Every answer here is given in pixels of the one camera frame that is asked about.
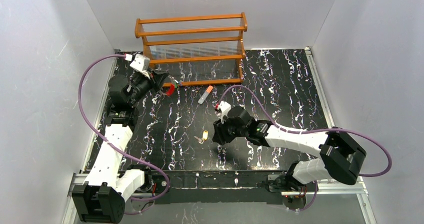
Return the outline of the red white keyring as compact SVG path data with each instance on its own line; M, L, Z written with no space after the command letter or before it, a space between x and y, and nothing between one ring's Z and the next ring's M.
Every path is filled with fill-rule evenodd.
M165 96L170 96L172 95L176 89L178 89L181 86L181 82L177 81L177 80L171 80L170 86L169 88L163 93Z

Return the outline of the pink metal key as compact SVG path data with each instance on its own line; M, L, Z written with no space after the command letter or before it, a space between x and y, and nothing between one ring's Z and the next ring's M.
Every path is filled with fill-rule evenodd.
M197 137L197 136L194 136L194 138L197 140L197 142L199 143L199 144L203 144L204 143L204 139L203 138L199 138L199 137Z

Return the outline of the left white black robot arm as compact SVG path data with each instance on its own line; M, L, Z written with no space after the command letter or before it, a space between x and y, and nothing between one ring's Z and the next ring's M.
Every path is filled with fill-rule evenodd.
M74 186L71 196L82 222L119 223L126 202L146 185L147 166L165 179L164 190L142 201L154 201L170 188L170 178L159 167L125 153L139 116L137 103L151 90L160 91L169 76L166 71L147 69L129 80L115 75L108 81L111 106L105 117L105 132L93 131L103 139L94 165L82 184Z

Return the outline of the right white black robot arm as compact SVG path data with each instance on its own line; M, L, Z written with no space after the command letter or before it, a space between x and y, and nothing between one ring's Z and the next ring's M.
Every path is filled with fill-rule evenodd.
M256 146L286 148L312 155L308 161L295 161L286 173L270 184L295 188L322 179L334 179L354 185L366 151L347 133L320 132L301 134L298 129L283 131L269 120L256 120L241 106L221 103L216 107L213 142L224 145L243 137Z

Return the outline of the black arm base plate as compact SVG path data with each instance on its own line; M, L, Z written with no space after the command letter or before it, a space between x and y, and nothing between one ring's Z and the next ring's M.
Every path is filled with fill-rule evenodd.
M265 202L286 205L290 209L306 206L305 192L313 192L314 185L303 189L275 189L267 184L279 171L166 171L170 188L155 204L171 203L236 203Z

